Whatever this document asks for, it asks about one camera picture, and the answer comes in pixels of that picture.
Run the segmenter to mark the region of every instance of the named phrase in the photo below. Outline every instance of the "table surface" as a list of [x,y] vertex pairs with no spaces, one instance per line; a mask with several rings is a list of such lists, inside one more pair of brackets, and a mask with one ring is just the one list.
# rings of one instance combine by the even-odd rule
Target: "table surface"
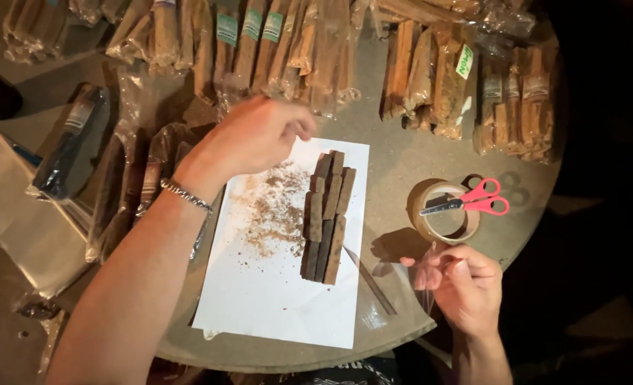
[[[7,2],[0,2],[0,20]],[[18,66],[1,57],[0,74],[20,89],[25,106],[18,118],[0,122],[0,131],[31,150],[46,153],[52,146],[52,128],[64,102],[79,82],[104,84],[102,65],[115,61],[88,53],[71,60],[36,66]],[[370,145],[361,259],[369,271],[380,262],[397,262],[402,256],[420,256],[429,246],[409,219],[407,207],[429,179],[460,184],[468,175],[497,178],[510,202],[506,216],[483,214],[481,225],[466,243],[506,268],[525,246],[539,222],[559,174],[559,164],[523,162],[492,152],[483,157],[472,150],[471,140],[446,140],[428,132],[406,131],[399,119],[381,123],[378,116],[387,44],[362,41],[359,82],[363,98],[341,111],[336,121],[322,124],[322,138]],[[191,127],[204,126],[213,115],[193,101],[184,114]],[[183,292],[157,355],[194,366],[227,371],[276,373],[317,369],[365,358],[401,345],[428,332],[435,322],[427,315],[408,283],[397,270],[382,269],[375,280],[399,313],[388,316],[370,289],[359,281],[357,321],[353,349],[290,343],[267,338],[219,334],[211,340],[189,326],[206,271],[213,224],[210,219],[198,258],[191,262]],[[389,269],[391,265],[381,265]],[[88,275],[70,288],[62,303],[68,308],[78,299]]]

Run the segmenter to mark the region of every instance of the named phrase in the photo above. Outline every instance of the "packing tape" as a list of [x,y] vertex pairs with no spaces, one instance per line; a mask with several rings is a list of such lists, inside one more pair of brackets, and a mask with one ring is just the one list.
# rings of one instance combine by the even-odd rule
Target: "packing tape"
[[463,218],[461,228],[459,228],[456,232],[447,235],[440,234],[432,228],[431,223],[429,223],[429,219],[431,219],[432,214],[429,216],[421,216],[418,214],[419,211],[426,208],[426,202],[431,200],[430,197],[433,194],[442,192],[458,198],[466,194],[467,191],[463,186],[451,184],[447,181],[441,181],[433,184],[414,201],[414,212],[412,213],[414,216],[414,226],[425,239],[431,242],[436,239],[441,239],[442,241],[451,243],[463,242],[470,238],[478,229],[478,223],[480,223],[481,220],[481,214],[479,211],[464,210],[463,212],[466,215]]

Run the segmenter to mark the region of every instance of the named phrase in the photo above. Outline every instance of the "scissors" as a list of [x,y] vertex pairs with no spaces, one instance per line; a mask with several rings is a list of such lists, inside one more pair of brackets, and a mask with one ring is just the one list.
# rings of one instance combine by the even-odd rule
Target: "scissors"
[[[492,182],[497,186],[497,188],[493,192],[485,191],[485,187],[487,186],[488,182]],[[484,211],[492,215],[504,215],[509,212],[509,201],[507,201],[503,197],[498,196],[501,189],[502,186],[499,184],[497,179],[485,178],[481,180],[478,186],[476,186],[473,190],[466,192],[466,194],[458,198],[450,199],[446,203],[423,209],[419,212],[419,214],[421,216],[424,216],[444,210],[463,208],[464,210]],[[504,202],[504,209],[502,211],[495,211],[492,209],[492,203],[495,201]]]

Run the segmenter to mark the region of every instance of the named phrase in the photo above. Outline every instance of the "silver bracelet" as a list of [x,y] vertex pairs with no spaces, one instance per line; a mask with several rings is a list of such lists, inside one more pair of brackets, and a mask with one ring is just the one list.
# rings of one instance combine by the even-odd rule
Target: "silver bracelet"
[[181,185],[179,185],[175,181],[171,179],[167,179],[167,178],[162,178],[160,179],[160,186],[162,188],[166,188],[167,190],[173,192],[176,195],[179,195],[180,197],[191,202],[195,206],[202,207],[203,209],[207,210],[209,214],[213,213],[212,206],[208,205],[207,202],[203,201],[201,198],[198,198],[194,196],[193,194],[190,194],[188,191],[185,191],[183,188],[181,188]]

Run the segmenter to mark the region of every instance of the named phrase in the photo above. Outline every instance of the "human arm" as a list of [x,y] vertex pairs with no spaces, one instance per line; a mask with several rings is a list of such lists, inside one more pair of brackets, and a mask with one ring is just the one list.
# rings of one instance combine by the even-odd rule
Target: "human arm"
[[[414,264],[409,258],[403,258],[402,263]],[[456,382],[512,384],[497,328],[502,301],[499,264],[467,245],[434,242],[417,267],[415,289],[431,290],[452,326]]]
[[[235,175],[285,160],[315,125],[304,108],[258,97],[241,103],[173,180],[211,203]],[[50,365],[49,385],[144,384],[183,287],[206,211],[165,190],[82,295]]]

